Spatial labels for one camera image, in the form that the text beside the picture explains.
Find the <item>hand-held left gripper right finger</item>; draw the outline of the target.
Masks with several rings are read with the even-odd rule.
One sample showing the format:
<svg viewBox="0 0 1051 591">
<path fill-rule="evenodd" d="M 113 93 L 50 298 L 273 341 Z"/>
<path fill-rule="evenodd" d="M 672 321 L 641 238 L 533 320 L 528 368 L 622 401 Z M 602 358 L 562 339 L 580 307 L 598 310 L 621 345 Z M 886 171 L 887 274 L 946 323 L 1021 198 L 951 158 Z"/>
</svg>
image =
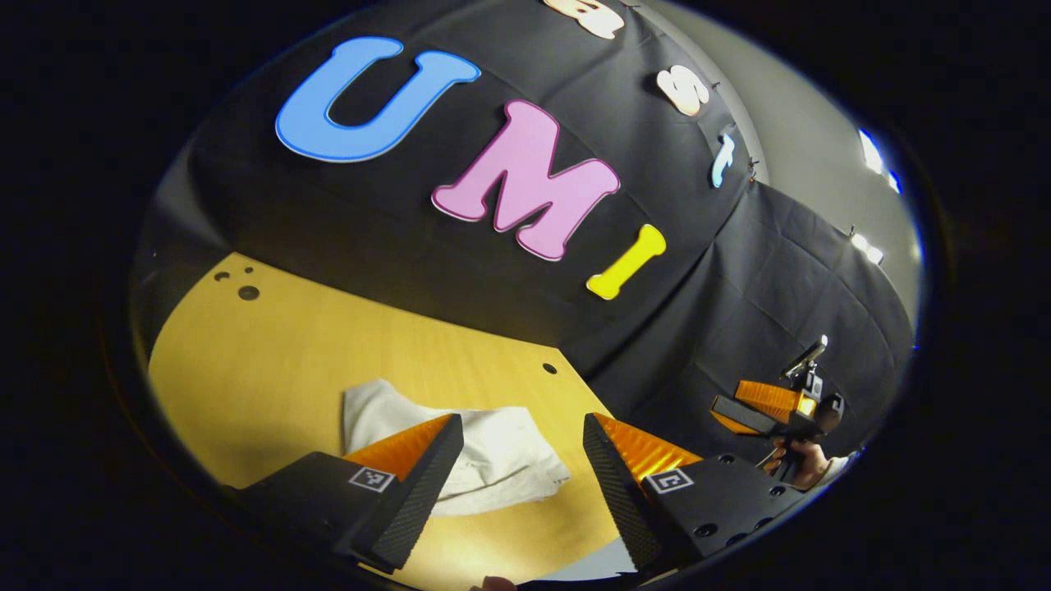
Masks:
<svg viewBox="0 0 1051 591">
<path fill-rule="evenodd" d="M 582 444 L 642 575 L 709 561 L 805 497 L 750 461 L 728 453 L 702 458 L 602 413 L 583 419 Z"/>
</svg>

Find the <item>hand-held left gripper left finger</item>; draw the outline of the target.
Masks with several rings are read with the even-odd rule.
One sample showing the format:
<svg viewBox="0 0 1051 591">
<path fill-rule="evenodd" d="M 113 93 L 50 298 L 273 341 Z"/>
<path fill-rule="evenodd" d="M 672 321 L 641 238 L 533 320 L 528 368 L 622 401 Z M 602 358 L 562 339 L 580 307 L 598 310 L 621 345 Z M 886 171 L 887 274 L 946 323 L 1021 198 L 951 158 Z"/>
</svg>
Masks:
<svg viewBox="0 0 1051 591">
<path fill-rule="evenodd" d="M 462 417 L 446 413 L 345 456 L 305 454 L 224 492 L 298 545 L 390 575 L 405 567 L 462 449 Z"/>
</svg>

